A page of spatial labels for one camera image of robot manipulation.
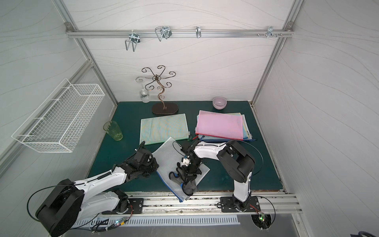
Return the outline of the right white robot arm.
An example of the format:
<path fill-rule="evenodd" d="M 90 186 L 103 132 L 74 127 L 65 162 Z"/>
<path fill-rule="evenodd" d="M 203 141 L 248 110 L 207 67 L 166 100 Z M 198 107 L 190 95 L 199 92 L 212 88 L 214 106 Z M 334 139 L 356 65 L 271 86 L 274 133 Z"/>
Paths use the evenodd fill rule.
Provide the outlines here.
<path fill-rule="evenodd" d="M 180 163 L 177 163 L 176 172 L 170 174 L 170 179 L 176 181 L 186 195 L 191 196 L 197 191 L 195 180 L 203 174 L 200 170 L 202 161 L 212 159 L 219 161 L 234 180 L 234 202 L 243 205 L 248 203 L 255 158 L 237 140 L 224 143 L 197 140 L 189 145 L 183 145 L 181 151 L 184 157 Z"/>

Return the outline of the clear blue-zip document bag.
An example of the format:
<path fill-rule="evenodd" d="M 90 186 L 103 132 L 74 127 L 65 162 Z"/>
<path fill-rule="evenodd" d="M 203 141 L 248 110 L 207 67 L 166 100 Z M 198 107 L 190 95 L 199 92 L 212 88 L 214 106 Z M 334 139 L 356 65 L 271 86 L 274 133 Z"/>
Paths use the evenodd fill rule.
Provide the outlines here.
<path fill-rule="evenodd" d="M 183 189 L 179 183 L 169 179 L 170 172 L 178 175 L 176 168 L 177 163 L 181 163 L 181 155 L 176 149 L 179 149 L 179 145 L 174 145 L 175 140 L 169 137 L 156 151 L 152 153 L 156 159 L 159 168 L 157 173 L 163 183 L 169 188 L 169 190 L 179 199 L 180 202 L 184 202 L 189 198 L 189 195 L 183 192 Z"/>

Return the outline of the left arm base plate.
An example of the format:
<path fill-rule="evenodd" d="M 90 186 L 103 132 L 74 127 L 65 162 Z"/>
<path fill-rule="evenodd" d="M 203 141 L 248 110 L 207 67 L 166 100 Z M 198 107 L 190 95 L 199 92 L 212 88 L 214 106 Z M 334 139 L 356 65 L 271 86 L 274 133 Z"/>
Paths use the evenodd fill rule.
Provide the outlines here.
<path fill-rule="evenodd" d="M 104 211 L 102 215 L 128 215 L 128 214 L 141 214 L 144 205 L 143 198 L 130 198 L 128 200 L 128 205 L 125 208 L 122 208 L 123 212 L 112 210 Z"/>

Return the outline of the grey microfibre cloth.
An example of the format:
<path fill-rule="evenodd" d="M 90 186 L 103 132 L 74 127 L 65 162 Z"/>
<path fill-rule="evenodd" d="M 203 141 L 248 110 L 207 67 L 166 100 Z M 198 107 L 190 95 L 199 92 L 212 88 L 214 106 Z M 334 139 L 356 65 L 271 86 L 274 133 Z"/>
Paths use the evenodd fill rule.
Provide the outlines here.
<path fill-rule="evenodd" d="M 187 196 L 192 196 L 197 192 L 196 178 L 196 174 L 187 174 L 181 168 L 176 168 L 176 172 L 169 173 L 169 179 L 179 184 Z"/>

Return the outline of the pink mesh document bag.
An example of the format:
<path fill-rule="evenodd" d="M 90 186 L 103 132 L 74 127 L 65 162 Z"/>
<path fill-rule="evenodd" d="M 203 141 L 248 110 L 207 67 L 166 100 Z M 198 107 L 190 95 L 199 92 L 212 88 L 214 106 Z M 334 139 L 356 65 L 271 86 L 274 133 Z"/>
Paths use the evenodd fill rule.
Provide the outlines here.
<path fill-rule="evenodd" d="M 243 117 L 240 114 L 199 111 L 195 128 L 197 135 L 242 140 L 243 131 Z"/>

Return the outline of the yellow mesh document bag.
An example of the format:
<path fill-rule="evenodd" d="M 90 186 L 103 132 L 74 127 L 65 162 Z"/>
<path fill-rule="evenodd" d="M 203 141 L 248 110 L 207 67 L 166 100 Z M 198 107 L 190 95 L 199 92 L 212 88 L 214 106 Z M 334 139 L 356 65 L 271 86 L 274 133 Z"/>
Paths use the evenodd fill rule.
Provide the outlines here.
<path fill-rule="evenodd" d="M 241 115 L 242 120 L 243 120 L 243 140 L 251 140 L 252 135 L 250 133 L 250 130 L 248 128 L 248 124 L 245 118 L 245 115 Z"/>

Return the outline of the green mesh document bag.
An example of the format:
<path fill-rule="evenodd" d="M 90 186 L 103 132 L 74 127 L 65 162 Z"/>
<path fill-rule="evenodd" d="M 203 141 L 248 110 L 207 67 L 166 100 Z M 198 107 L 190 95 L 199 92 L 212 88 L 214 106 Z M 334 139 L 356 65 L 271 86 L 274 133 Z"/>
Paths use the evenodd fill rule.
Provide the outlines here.
<path fill-rule="evenodd" d="M 185 114 L 144 118 L 140 125 L 140 143 L 146 145 L 163 143 L 168 138 L 188 139 L 190 135 Z"/>

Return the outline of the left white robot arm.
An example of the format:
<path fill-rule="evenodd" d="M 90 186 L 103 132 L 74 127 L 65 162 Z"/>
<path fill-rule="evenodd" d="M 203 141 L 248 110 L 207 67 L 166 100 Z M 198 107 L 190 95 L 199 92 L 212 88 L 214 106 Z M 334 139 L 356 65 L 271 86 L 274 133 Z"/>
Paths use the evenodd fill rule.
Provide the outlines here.
<path fill-rule="evenodd" d="M 52 237 L 70 230 L 77 221 L 102 212 L 124 214 L 128 195 L 117 187 L 139 177 L 148 177 L 159 165 L 152 153 L 139 148 L 130 158 L 111 170 L 84 180 L 62 180 L 35 213 Z"/>

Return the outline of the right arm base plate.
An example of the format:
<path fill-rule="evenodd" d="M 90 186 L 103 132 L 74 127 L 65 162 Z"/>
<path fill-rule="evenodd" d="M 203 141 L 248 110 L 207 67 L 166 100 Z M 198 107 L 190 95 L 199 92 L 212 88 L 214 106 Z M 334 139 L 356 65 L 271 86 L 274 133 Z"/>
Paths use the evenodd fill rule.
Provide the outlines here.
<path fill-rule="evenodd" d="M 260 204 L 256 196 L 248 197 L 247 201 L 241 202 L 234 196 L 221 197 L 216 206 L 221 209 L 223 213 L 235 212 L 260 212 Z"/>

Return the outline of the white mesh document bag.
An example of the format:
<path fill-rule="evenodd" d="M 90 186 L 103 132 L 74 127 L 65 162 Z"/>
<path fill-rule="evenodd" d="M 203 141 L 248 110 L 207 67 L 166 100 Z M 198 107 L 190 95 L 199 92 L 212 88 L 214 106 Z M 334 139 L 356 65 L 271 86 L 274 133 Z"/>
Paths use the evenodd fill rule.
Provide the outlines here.
<path fill-rule="evenodd" d="M 242 114 L 241 113 L 230 113 L 230 115 L 237 116 L 237 115 L 242 115 Z M 221 137 L 202 135 L 202 134 L 199 134 L 197 137 L 199 138 L 200 141 L 213 142 L 213 143 L 222 143 L 222 142 L 228 142 L 228 141 L 232 140 L 231 138 L 221 138 Z M 255 139 L 255 138 L 252 137 L 251 140 L 243 140 L 243 141 L 253 142 L 253 141 L 256 141 L 256 140 L 257 139 Z"/>

